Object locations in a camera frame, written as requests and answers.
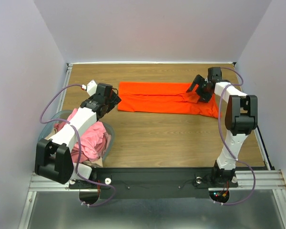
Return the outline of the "orange t shirt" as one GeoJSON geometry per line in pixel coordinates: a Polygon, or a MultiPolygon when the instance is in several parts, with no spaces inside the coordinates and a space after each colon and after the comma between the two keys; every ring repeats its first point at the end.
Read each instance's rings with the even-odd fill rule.
{"type": "Polygon", "coordinates": [[[186,92],[189,83],[120,82],[119,111],[202,115],[218,118],[215,96],[200,102],[195,91],[186,92]]]}

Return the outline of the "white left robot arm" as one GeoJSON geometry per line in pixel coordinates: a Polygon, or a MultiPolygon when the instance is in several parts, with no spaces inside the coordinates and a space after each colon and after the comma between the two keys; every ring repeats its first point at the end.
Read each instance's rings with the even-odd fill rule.
{"type": "Polygon", "coordinates": [[[89,97],[81,103],[74,117],[69,121],[62,120],[64,127],[49,139],[38,141],[34,172],[60,184],[80,180],[86,188],[91,188],[96,184],[96,175],[91,167],[74,163],[71,151],[88,128],[109,113],[121,99],[118,90],[106,83],[92,80],[81,88],[89,97]]]}

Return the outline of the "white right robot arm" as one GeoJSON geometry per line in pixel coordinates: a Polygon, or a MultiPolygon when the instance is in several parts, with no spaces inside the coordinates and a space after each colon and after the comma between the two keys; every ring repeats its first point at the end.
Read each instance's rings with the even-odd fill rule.
{"type": "Polygon", "coordinates": [[[257,96],[243,93],[238,87],[238,84],[223,79],[221,67],[211,67],[208,69],[207,78],[198,74],[187,89],[187,92],[195,91],[200,102],[208,103],[213,95],[218,95],[219,103],[227,103],[226,135],[220,136],[224,146],[210,174],[210,183],[215,186],[237,182],[236,164],[248,166],[238,155],[244,141],[258,124],[257,96]]]}

